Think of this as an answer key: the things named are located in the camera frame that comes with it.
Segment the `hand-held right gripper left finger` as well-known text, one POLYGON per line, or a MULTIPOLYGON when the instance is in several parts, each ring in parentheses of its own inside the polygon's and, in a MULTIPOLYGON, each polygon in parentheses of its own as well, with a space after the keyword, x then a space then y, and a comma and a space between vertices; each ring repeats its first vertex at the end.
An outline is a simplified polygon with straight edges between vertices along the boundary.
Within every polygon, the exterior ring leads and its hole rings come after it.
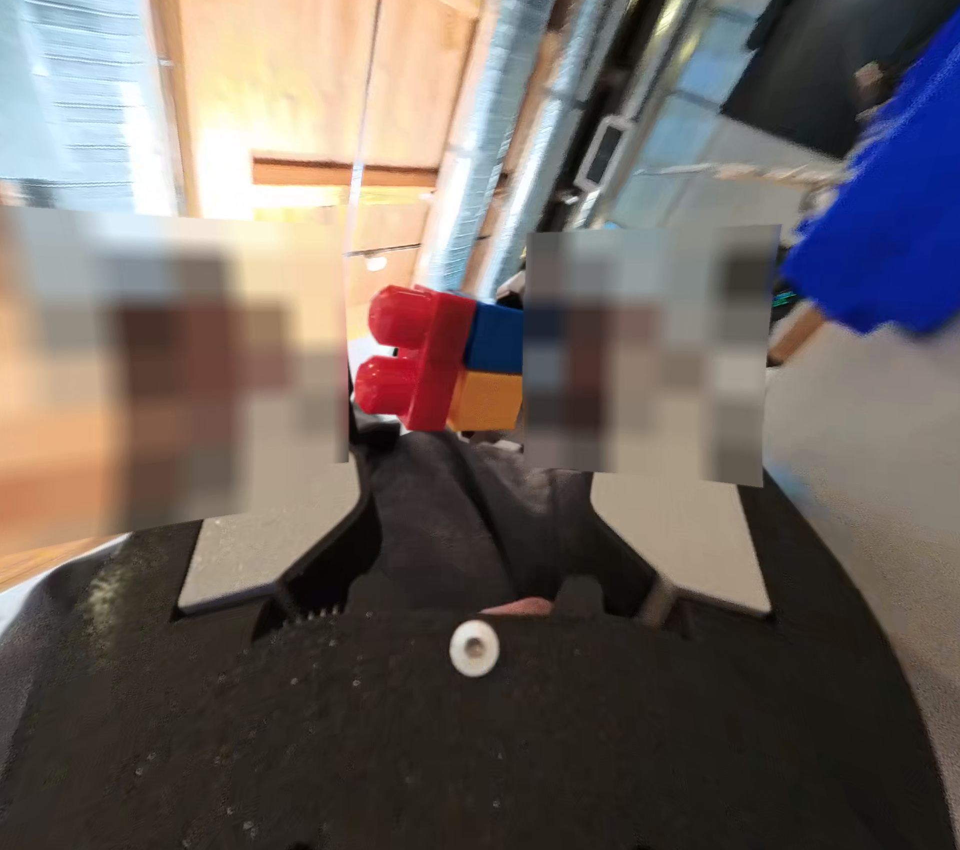
POLYGON ((178 611, 207 614, 259 599, 289 614, 342 607, 381 544, 368 463, 335 463, 291 502, 205 519, 178 611))

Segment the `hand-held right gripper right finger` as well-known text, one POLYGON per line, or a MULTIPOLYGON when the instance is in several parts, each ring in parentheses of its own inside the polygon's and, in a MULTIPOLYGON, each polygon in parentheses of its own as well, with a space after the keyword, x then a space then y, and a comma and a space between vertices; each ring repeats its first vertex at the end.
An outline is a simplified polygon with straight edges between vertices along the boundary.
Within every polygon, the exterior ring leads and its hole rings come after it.
POLYGON ((638 619, 663 625, 682 600, 763 618, 772 611, 735 484, 594 474, 598 517, 654 570, 638 619))

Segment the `yellow toy block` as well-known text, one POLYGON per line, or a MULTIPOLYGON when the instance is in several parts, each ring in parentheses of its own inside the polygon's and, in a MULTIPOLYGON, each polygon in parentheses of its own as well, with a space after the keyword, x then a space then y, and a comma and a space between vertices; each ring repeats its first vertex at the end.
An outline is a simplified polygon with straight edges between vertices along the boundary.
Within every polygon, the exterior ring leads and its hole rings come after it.
POLYGON ((446 423, 457 433, 510 432, 522 408, 522 376, 462 368, 446 423))

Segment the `red two-stud block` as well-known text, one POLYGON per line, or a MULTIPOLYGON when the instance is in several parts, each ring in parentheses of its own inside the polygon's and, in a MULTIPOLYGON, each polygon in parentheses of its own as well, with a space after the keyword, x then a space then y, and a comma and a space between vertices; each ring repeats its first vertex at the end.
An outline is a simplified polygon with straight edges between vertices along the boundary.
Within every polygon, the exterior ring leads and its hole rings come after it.
POLYGON ((412 432, 445 429, 472 329, 476 302, 467 296, 390 285, 368 309, 373 339, 396 350, 361 364, 353 380, 356 406, 393 415, 412 432))

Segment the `blue toy block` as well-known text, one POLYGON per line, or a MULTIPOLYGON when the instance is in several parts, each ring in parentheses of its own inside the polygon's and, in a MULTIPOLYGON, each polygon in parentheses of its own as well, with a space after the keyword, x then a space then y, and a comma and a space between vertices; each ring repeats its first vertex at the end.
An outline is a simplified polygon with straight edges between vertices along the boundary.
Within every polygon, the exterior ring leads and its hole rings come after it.
POLYGON ((523 323, 521 309, 476 302, 462 366, 472 371, 522 375, 523 323))

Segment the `blue plastic bin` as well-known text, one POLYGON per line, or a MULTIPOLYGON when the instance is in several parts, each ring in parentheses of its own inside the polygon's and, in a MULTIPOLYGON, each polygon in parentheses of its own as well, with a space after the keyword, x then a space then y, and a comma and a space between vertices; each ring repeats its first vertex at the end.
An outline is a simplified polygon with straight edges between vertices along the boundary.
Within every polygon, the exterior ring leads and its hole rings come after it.
POLYGON ((959 13, 870 115, 828 209, 779 275, 867 335, 939 333, 959 311, 959 13))

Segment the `grey desk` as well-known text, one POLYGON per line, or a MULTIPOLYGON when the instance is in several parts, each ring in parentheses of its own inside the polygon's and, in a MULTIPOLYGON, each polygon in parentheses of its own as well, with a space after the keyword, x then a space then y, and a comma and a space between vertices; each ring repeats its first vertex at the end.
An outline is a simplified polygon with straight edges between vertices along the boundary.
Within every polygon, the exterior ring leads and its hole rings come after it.
POLYGON ((773 374, 764 455, 864 594, 958 767, 958 323, 923 339, 816 331, 773 374))

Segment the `wood-edged side table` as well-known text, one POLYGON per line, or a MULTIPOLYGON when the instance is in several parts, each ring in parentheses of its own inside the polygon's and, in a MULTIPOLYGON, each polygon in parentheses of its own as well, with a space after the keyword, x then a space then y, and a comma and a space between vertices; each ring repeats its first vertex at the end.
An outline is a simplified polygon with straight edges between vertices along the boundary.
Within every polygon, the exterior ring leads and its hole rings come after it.
POLYGON ((819 309, 808 301, 797 305, 774 326, 767 354, 768 366, 778 367, 801 350, 825 323, 819 309))

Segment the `large black screen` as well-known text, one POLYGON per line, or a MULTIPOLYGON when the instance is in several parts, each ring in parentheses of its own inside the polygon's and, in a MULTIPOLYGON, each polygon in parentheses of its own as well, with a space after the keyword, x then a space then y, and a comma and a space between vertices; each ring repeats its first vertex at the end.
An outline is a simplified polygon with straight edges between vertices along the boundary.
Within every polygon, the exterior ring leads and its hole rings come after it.
POLYGON ((750 61, 721 113, 842 158, 868 107, 858 71, 877 65, 881 88, 891 89, 957 9, 958 0, 770 0, 747 38, 750 61))

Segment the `metal ceiling pipe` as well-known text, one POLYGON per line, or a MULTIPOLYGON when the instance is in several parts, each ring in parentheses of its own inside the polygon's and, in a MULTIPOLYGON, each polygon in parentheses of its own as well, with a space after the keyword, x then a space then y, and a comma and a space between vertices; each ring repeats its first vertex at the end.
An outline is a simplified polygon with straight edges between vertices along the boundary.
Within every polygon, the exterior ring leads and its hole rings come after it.
POLYGON ((366 149, 369 114, 371 108, 371 99, 374 86, 374 77, 376 69, 376 58, 378 49, 378 35, 382 16, 383 0, 374 0, 373 12, 370 25, 370 43, 368 46, 368 56, 366 62, 365 79, 361 99, 361 111, 358 121, 357 142, 354 153, 354 160, 351 167, 350 181, 347 193, 346 217, 345 217, 345 247, 351 248, 354 239, 354 227, 358 215, 359 205, 362 196, 363 176, 366 166, 366 149))

